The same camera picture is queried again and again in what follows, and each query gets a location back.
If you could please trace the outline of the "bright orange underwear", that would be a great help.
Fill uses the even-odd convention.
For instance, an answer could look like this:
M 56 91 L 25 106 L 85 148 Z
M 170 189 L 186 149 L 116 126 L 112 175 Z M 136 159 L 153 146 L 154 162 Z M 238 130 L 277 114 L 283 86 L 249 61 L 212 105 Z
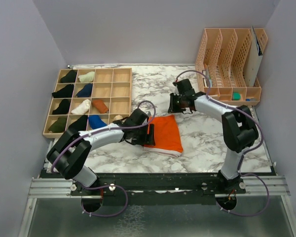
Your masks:
M 155 145 L 144 145 L 145 151 L 170 157 L 182 155 L 184 150 L 174 115 L 155 117 L 150 125 L 154 125 Z

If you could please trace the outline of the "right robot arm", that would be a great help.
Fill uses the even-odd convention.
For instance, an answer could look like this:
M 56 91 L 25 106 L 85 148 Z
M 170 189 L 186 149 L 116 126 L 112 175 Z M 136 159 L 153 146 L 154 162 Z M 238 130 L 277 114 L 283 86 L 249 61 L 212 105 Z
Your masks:
M 175 81 L 173 85 L 175 91 L 170 94 L 169 113 L 183 113 L 188 108 L 191 112 L 206 114 L 222 123 L 227 152 L 217 175 L 217 188 L 222 193 L 230 192 L 240 180 L 245 152 L 259 137 L 250 109 L 222 103 L 204 92 L 196 93 L 189 79 Z

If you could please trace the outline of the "rust brown underwear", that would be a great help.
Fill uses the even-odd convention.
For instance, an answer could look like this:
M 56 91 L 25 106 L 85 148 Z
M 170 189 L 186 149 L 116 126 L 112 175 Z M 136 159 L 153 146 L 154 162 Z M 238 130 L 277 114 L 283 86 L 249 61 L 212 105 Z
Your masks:
M 92 105 L 93 105 L 93 107 L 95 107 L 95 108 L 99 111 L 99 113 L 101 113 L 101 114 L 106 114 L 106 113 L 109 112 L 108 107 L 106 106 L 106 104 L 104 103 L 104 101 L 101 100 L 101 99 L 95 99 L 95 100 L 93 100 L 93 101 L 92 101 Z

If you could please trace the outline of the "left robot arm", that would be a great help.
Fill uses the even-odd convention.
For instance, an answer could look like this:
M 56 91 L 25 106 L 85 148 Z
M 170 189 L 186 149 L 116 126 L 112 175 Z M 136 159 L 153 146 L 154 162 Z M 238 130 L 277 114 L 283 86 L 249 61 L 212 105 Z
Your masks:
M 131 145 L 154 145 L 154 124 L 141 109 L 130 116 L 116 120 L 104 127 L 77 131 L 67 129 L 46 158 L 52 164 L 51 171 L 57 170 L 66 180 L 72 179 L 82 185 L 89 195 L 99 189 L 98 176 L 85 165 L 89 153 L 100 147 L 127 142 Z

